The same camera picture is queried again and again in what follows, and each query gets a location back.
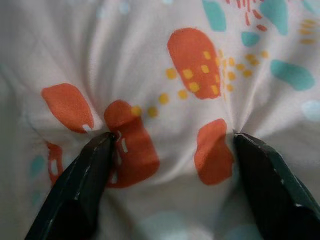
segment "light blue spot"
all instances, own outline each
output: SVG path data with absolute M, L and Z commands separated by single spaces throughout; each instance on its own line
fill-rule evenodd
M 241 40 L 246 47 L 252 47 L 259 42 L 260 36 L 255 32 L 243 31 L 241 33 Z
M 126 15 L 130 12 L 130 5 L 128 2 L 123 1 L 120 3 L 119 5 L 119 11 L 120 13 L 122 13 L 123 15 Z
M 106 9 L 103 6 L 99 7 L 95 12 L 95 16 L 97 19 L 103 19 L 106 16 Z
M 34 191 L 31 196 L 31 205 L 32 207 L 36 207 L 40 204 L 43 194 L 39 191 Z
M 41 155 L 36 156 L 30 165 L 30 176 L 36 177 L 44 169 L 44 166 L 45 159 Z
M 173 4 L 174 0 L 162 0 L 164 4 L 170 5 Z
M 133 240 L 188 240 L 184 220 L 175 212 L 158 213 L 140 221 L 133 229 Z
M 304 0 L 302 1 L 305 9 L 313 14 L 320 15 L 320 1 L 319 0 Z
M 238 226 L 229 231 L 224 240 L 263 240 L 258 228 L 254 224 Z
M 217 32 L 226 31 L 226 17 L 219 3 L 215 1 L 202 0 L 202 4 L 211 29 Z
M 264 0 L 260 4 L 260 11 L 281 35 L 288 34 L 288 10 L 285 0 Z
M 290 84 L 297 91 L 308 90 L 315 85 L 311 73 L 302 66 L 272 60 L 270 70 L 276 78 Z
M 320 101 L 307 101 L 302 104 L 305 117 L 312 122 L 320 122 Z

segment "black metal jaw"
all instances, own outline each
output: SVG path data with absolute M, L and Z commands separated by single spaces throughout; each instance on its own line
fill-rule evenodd
M 278 152 L 247 134 L 234 144 L 241 179 L 266 240 L 320 240 L 320 207 Z
M 106 132 L 84 146 L 56 181 L 25 240 L 83 240 L 93 234 L 114 145 L 115 136 Z

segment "orange blob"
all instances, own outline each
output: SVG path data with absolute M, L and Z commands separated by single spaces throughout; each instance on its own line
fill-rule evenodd
M 234 158 L 226 145 L 227 124 L 217 119 L 203 126 L 197 136 L 194 164 L 206 185 L 219 184 L 231 177 Z
M 62 149 L 58 145 L 50 142 L 47 142 L 46 146 L 49 149 L 48 172 L 53 186 L 64 171 L 62 167 Z
M 105 110 L 104 120 L 117 135 L 115 146 L 120 156 L 107 186 L 125 188 L 155 174 L 160 164 L 156 150 L 141 117 L 133 114 L 131 105 L 114 101 Z
M 210 39 L 200 30 L 182 28 L 172 33 L 167 47 L 184 86 L 199 99 L 214 99 L 221 95 L 217 54 Z M 212 91 L 212 86 L 219 89 Z
M 83 125 L 94 127 L 94 119 L 84 96 L 75 86 L 62 83 L 41 92 L 52 114 L 71 131 L 85 134 Z

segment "patterned fabric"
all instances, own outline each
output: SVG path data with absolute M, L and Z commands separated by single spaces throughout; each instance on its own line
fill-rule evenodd
M 261 239 L 234 132 L 320 201 L 319 15 L 318 0 L 0 1 L 1 239 L 24 238 L 106 131 L 97 240 Z

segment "yellow dash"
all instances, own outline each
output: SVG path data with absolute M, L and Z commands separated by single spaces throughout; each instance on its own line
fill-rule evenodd
M 167 68 L 165 74 L 168 79 L 175 79 L 177 77 L 177 72 L 174 68 Z
M 189 88 L 190 88 L 190 91 L 193 92 L 193 93 L 198 92 L 199 89 L 200 89 L 198 83 L 196 83 L 196 82 L 189 83 Z
M 315 26 L 312 24 L 307 24 L 307 23 L 301 23 L 301 27 L 306 28 L 306 29 L 312 29 Z
M 245 69 L 245 65 L 243 65 L 242 63 L 239 63 L 237 65 L 235 65 L 236 69 L 238 69 L 239 71 L 242 71 Z
M 194 76 L 190 69 L 184 69 L 182 70 L 182 73 L 186 79 L 191 79 Z
M 222 65 L 223 65 L 224 68 L 227 67 L 227 60 L 226 60 L 226 59 L 224 59 L 224 60 L 222 61 Z
M 169 102 L 169 96 L 166 93 L 162 93 L 158 98 L 159 103 L 165 105 Z
M 211 89 L 214 95 L 218 95 L 219 94 L 219 89 L 216 85 L 211 85 Z
M 219 67 L 220 66 L 220 58 L 216 57 L 215 58 L 215 64 Z
M 235 65 L 235 60 L 233 57 L 229 57 L 229 65 L 233 67 Z
M 267 59 L 269 57 L 269 53 L 267 51 L 262 51 L 261 52 L 261 57 Z
M 158 116 L 158 110 L 155 106 L 151 106 L 148 108 L 148 115 L 151 118 L 155 118 L 156 116 Z
M 230 81 L 235 80 L 236 79 L 235 73 L 233 71 L 229 71 L 228 72 L 228 78 L 229 78 Z
M 220 77 L 219 77 L 218 74 L 215 74 L 215 75 L 214 75 L 214 79 L 215 79 L 215 82 L 216 82 L 217 84 L 220 83 Z
M 254 60 L 251 60 L 251 61 L 250 61 L 250 64 L 253 65 L 253 66 L 256 66 L 256 65 L 259 64 L 259 61 L 256 60 L 256 59 L 254 59 Z
M 232 92 L 234 90 L 234 86 L 232 86 L 231 84 L 228 84 L 226 86 L 226 89 L 229 91 L 229 92 Z
M 201 70 L 202 72 L 204 72 L 205 74 L 209 73 L 209 68 L 207 65 L 201 65 Z
M 316 24 L 316 21 L 314 21 L 314 20 L 312 20 L 312 19 L 305 19 L 304 22 L 305 22 L 306 24 L 312 24 L 312 25 Z
M 247 55 L 245 56 L 245 58 L 246 58 L 248 61 L 250 61 L 250 60 L 256 59 L 256 56 L 253 55 L 253 54 L 247 54 Z
M 309 31 L 309 30 L 306 30 L 306 29 L 300 29 L 299 32 L 303 35 L 308 35 L 308 34 L 313 34 L 314 32 L 313 31 Z
M 187 93 L 186 90 L 178 91 L 178 95 L 179 95 L 179 98 L 181 98 L 181 99 L 187 99 L 188 98 L 188 93 Z
M 204 51 L 204 52 L 203 52 L 203 55 L 204 55 L 204 58 L 205 58 L 205 59 L 207 59 L 207 60 L 211 59 L 210 52 Z
M 224 57 L 224 52 L 221 49 L 218 50 L 218 54 L 219 54 L 220 58 Z
M 252 75 L 252 71 L 250 71 L 249 69 L 243 71 L 243 76 L 245 78 L 251 77 L 251 75 Z
M 316 40 L 314 39 L 308 39 L 308 38 L 305 38 L 305 39 L 301 39 L 300 40 L 300 43 L 302 44 L 314 44 L 316 42 Z
M 131 113 L 136 117 L 140 117 L 142 114 L 142 110 L 138 105 L 136 105 L 131 108 Z

